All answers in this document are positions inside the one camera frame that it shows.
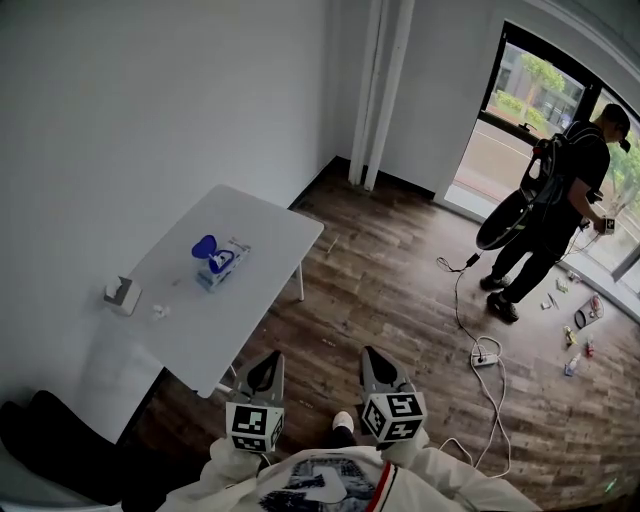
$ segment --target black t-shirt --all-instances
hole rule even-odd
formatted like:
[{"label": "black t-shirt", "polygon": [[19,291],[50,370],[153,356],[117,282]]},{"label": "black t-shirt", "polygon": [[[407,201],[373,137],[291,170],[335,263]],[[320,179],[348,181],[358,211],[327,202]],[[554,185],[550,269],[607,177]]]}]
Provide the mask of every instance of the black t-shirt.
[{"label": "black t-shirt", "polygon": [[582,220],[582,215],[567,199],[571,185],[578,178],[589,185],[591,190],[599,190],[607,174],[610,159],[602,131],[595,124],[576,121],[564,131],[564,136],[571,145],[561,159],[560,168],[555,171],[562,176],[560,200],[548,206],[537,205],[534,209],[537,210],[534,211],[534,217],[543,219],[544,231],[557,241],[554,245],[558,245],[559,252],[564,252]]}]

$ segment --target black pants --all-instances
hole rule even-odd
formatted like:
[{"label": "black pants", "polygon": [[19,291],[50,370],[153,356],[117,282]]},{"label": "black pants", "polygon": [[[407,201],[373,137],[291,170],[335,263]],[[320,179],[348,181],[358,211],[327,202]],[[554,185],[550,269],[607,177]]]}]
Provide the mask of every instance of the black pants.
[{"label": "black pants", "polygon": [[494,279],[501,279],[528,253],[533,254],[524,264],[513,282],[502,296],[509,302],[520,302],[549,273],[551,267],[562,257],[569,244],[571,233],[553,233],[541,229],[536,223],[527,226],[522,233],[509,242],[498,254],[491,271]]},{"label": "black pants", "polygon": [[325,448],[336,450],[337,448],[346,448],[347,446],[356,446],[356,438],[347,427],[337,427],[331,431]]}]

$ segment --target wooden floor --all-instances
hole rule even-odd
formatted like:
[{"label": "wooden floor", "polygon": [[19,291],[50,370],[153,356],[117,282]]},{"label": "wooden floor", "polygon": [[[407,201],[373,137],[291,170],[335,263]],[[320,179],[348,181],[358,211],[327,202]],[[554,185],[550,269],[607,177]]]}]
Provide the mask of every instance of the wooden floor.
[{"label": "wooden floor", "polygon": [[[304,261],[306,300],[298,303],[295,282],[289,283],[235,362],[239,367],[272,349],[286,357],[287,421],[278,455],[319,446],[336,412],[355,414],[359,354],[370,344],[404,363],[424,392],[432,445],[455,436],[477,458],[493,410],[469,368],[472,342],[455,322],[456,275],[435,262],[444,256],[453,267],[463,266],[475,251],[477,225],[384,177],[372,194],[352,189],[342,170],[325,172],[296,209],[326,227]],[[604,318],[578,336],[580,344],[594,336],[595,357],[583,357],[576,375],[565,377],[564,364],[578,348],[566,351],[562,328],[573,325],[573,312],[592,290],[570,284],[561,294],[555,278],[563,273],[553,269],[520,304],[520,321],[507,326],[486,311],[478,287],[495,257],[485,253],[462,277],[460,316],[475,335],[503,345],[508,391],[502,421],[512,445],[507,480],[544,509],[631,493],[640,478],[639,326],[606,302]],[[559,310],[541,310],[547,292]],[[498,367],[482,375],[499,396]],[[223,434],[222,396],[201,399],[169,375],[128,443],[198,468]],[[462,459],[453,445],[445,450]],[[498,439],[480,469],[491,475],[505,468],[506,446]]]}]

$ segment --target white sweatshirt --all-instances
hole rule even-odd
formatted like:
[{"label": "white sweatshirt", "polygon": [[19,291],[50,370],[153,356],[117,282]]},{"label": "white sweatshirt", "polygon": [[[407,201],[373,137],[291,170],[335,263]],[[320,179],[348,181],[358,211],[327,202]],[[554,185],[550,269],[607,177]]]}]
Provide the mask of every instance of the white sweatshirt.
[{"label": "white sweatshirt", "polygon": [[226,439],[211,445],[200,480],[159,512],[444,512],[540,510],[511,484],[435,448],[426,433],[382,452],[305,450],[256,475],[260,458]]}]

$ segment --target white table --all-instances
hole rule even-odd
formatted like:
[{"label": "white table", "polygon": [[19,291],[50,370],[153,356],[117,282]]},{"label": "white table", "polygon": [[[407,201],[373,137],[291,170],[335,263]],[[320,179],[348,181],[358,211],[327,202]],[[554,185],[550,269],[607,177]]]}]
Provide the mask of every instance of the white table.
[{"label": "white table", "polygon": [[[142,287],[133,315],[122,323],[134,339],[203,397],[211,395],[240,349],[297,269],[324,226],[225,185],[214,187],[131,273]],[[251,252],[215,290],[195,280],[191,247],[212,234],[235,237]],[[153,319],[153,306],[170,314]]]}]

